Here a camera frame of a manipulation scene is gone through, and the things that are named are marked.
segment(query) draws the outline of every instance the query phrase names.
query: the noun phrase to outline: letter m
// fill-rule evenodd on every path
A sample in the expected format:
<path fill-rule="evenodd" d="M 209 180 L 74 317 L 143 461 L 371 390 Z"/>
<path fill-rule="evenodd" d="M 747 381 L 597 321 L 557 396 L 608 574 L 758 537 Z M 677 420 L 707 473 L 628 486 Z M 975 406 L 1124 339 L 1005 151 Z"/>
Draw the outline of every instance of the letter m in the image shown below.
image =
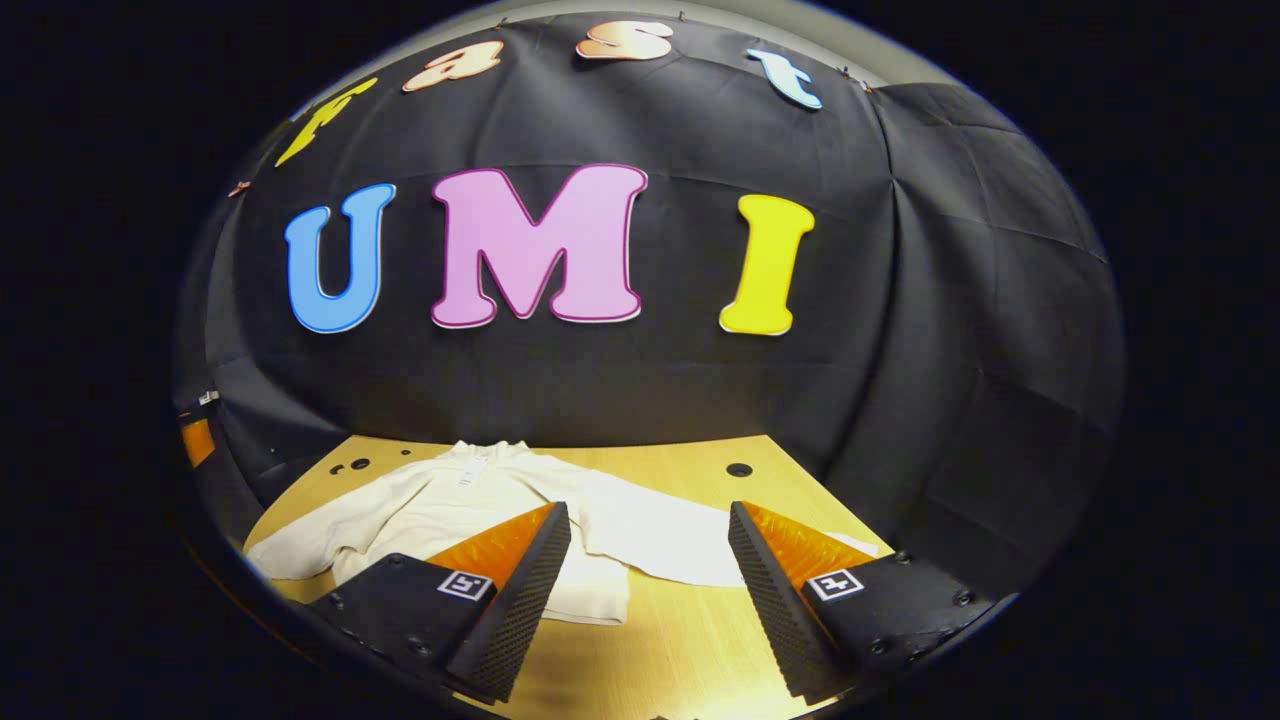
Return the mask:
<path fill-rule="evenodd" d="M 474 328 L 493 320 L 498 305 L 484 295 L 480 264 L 498 283 L 517 318 L 534 314 L 561 256 L 564 286 L 552 296 L 552 314 L 573 323 L 616 323 L 640 314 L 631 291 L 627 236 L 631 206 L 646 186 L 644 172 L 626 165 L 584 165 L 573 172 L 534 223 L 500 170 L 470 170 L 435 184 L 445 205 L 444 297 L 431 319 L 444 328 Z"/>

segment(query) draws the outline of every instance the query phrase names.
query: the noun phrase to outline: wooden table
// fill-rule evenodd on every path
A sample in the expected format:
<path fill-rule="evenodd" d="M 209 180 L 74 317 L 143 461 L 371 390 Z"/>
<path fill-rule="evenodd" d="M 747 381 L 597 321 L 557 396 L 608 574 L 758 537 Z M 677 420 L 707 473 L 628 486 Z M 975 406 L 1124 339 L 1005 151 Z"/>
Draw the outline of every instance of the wooden table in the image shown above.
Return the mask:
<path fill-rule="evenodd" d="M 285 524 L 378 477 L 447 451 L 447 445 L 352 437 L 298 479 L 250 533 L 252 547 Z M 893 551 L 767 436 L 643 447 L 535 448 L 566 462 L 710 507 L 745 500 L 812 525 Z M 367 468 L 351 469 L 356 459 Z M 746 478 L 731 462 L 753 468 Z M 330 468 L 344 465 L 337 474 Z M 516 679 L 511 702 L 485 706 L 512 720 L 788 720 L 806 706 L 782 682 L 745 588 L 662 580 L 631 569 L 631 602 L 621 626 L 543 620 Z M 325 571 L 273 580 L 287 597 L 310 602 L 334 587 Z"/>

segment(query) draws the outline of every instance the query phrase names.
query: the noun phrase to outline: black fabric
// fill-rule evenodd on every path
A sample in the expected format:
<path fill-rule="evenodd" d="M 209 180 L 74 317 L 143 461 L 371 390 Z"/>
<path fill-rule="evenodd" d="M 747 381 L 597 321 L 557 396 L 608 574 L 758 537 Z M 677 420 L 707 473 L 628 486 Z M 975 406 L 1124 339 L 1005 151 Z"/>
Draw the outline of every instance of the black fabric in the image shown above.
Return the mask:
<path fill-rule="evenodd" d="M 282 133 L 229 201 L 205 340 L 255 495 L 269 503 L 301 459 L 352 433 L 541 447 L 767 433 L 895 546 L 991 594 L 1023 583 L 1101 473 L 1121 395 L 1110 269 L 1052 164 L 968 90 L 867 94 L 799 53 L 696 22 L 680 23 L 658 60 L 577 58 L 573 45 L 611 19 L 644 15 L 526 20 L 380 68 L 274 168 L 310 115 Z M 402 92 L 428 61 L 488 40 L 506 44 L 497 68 Z M 805 70 L 824 108 L 783 99 L 751 47 Z M 538 219 L 593 163 L 649 176 L 631 219 L 640 316 L 552 316 L 557 266 L 527 320 L 499 301 L 488 325 L 435 325 L 445 224 L 434 183 L 502 169 Z M 384 182 L 397 196 L 383 214 L 378 305 L 349 332 L 312 333 L 289 306 L 284 228 L 330 208 L 321 283 L 339 292 L 339 208 Z M 781 337 L 718 324 L 741 275 L 748 193 L 817 219 Z M 947 523 L 955 533 L 941 534 Z"/>

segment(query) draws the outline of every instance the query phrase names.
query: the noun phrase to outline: blue letter u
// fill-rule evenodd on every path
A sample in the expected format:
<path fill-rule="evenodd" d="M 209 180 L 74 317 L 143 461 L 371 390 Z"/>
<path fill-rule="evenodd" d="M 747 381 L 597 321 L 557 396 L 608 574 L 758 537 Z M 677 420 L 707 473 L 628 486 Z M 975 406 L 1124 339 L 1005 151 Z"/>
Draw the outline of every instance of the blue letter u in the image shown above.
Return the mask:
<path fill-rule="evenodd" d="M 307 329 L 340 333 L 358 325 L 374 310 L 381 284 L 383 208 L 396 197 L 396 186 L 371 184 L 352 192 L 342 204 L 351 218 L 351 281 L 342 295 L 320 288 L 320 229 L 329 222 L 328 208 L 312 208 L 284 228 L 289 243 L 289 302 Z"/>

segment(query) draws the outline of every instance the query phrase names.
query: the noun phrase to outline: white sweater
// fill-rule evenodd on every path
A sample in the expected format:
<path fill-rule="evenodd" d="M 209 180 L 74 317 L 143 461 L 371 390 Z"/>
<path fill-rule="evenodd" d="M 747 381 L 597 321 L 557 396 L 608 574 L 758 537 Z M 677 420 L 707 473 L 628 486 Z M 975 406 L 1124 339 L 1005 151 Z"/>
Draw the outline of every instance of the white sweater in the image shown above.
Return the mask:
<path fill-rule="evenodd" d="M 332 566 L 342 584 L 388 553 L 426 559 L 559 501 L 571 539 L 543 618 L 621 625 L 627 565 L 687 584 L 745 587 L 728 546 L 728 512 L 538 455 L 524 442 L 458 442 L 312 510 L 247 556 L 269 578 L 310 578 Z"/>

